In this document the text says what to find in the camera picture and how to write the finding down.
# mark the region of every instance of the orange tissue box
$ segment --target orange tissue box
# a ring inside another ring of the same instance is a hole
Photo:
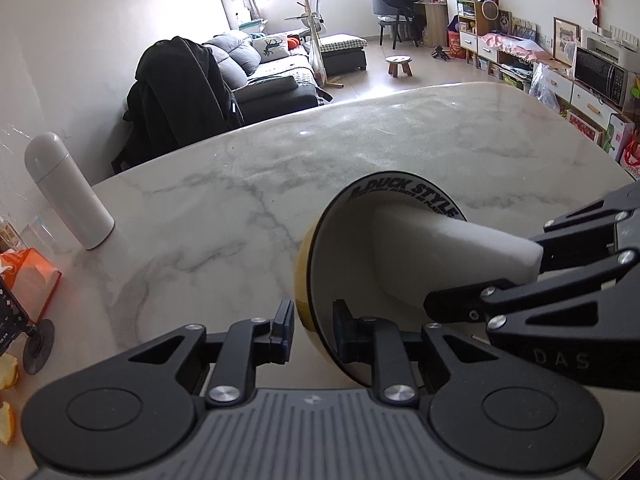
[[[39,322],[62,273],[36,249],[0,254],[0,274],[33,322]]]

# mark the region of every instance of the white water bottle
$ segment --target white water bottle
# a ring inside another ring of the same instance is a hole
[[[56,134],[47,132],[35,137],[24,151],[24,165],[85,249],[93,249],[109,236],[113,218]]]

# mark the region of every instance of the small wooden stool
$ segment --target small wooden stool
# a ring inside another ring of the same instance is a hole
[[[402,65],[402,70],[409,77],[413,76],[411,67],[409,66],[411,60],[410,56],[391,56],[385,59],[385,61],[389,63],[389,73],[393,75],[393,77],[398,77],[398,65]]]

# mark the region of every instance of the gray ribbed pad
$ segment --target gray ribbed pad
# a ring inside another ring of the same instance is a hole
[[[34,480],[69,480],[41,470]],[[215,410],[175,454],[118,480],[488,480],[426,431],[417,412],[374,402],[367,390],[259,390]],[[572,470],[545,479],[593,480]]]

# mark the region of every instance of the microwave oven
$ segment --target microwave oven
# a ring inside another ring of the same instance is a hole
[[[618,108],[623,108],[631,89],[636,86],[636,74],[620,68],[609,59],[576,46],[574,77]]]

